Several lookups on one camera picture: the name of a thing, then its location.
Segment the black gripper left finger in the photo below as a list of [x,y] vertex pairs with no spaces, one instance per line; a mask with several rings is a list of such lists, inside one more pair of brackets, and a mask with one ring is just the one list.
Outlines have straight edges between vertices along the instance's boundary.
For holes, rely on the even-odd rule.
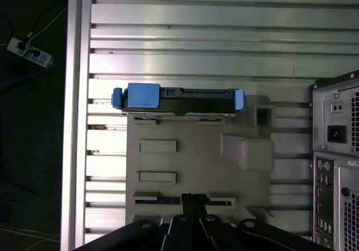
[[182,213],[158,225],[140,219],[86,243],[76,250],[191,250],[194,229],[194,198],[182,194]]

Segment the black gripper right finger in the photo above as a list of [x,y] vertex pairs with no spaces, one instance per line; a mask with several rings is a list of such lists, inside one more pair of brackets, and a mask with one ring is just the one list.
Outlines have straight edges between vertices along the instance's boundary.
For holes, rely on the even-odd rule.
[[207,213],[208,201],[205,194],[192,195],[193,214],[214,250],[330,250],[253,218],[244,219],[233,227]]

